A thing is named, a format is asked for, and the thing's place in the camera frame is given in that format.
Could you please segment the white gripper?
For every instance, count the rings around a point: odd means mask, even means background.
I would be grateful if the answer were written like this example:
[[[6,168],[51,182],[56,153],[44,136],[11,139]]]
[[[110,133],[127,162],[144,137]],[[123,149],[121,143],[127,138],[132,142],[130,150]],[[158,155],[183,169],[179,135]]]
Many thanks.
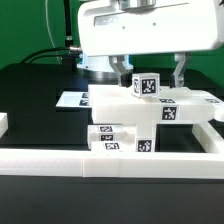
[[[176,53],[177,65],[169,86],[180,88],[184,86],[189,52],[224,44],[222,0],[155,0],[153,5],[132,9],[123,8],[126,3],[95,0],[84,3],[78,11],[83,51],[89,56],[110,56],[109,64],[120,87],[132,84],[132,73],[124,66],[125,54]]]

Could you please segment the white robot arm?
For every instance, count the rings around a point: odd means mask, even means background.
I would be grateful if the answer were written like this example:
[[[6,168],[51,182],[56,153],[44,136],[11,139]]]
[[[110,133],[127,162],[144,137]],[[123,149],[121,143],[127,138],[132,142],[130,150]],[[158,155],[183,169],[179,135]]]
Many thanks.
[[[181,87],[190,53],[224,45],[224,0],[92,0],[78,30],[85,69],[121,76],[129,55],[173,53],[170,85]]]

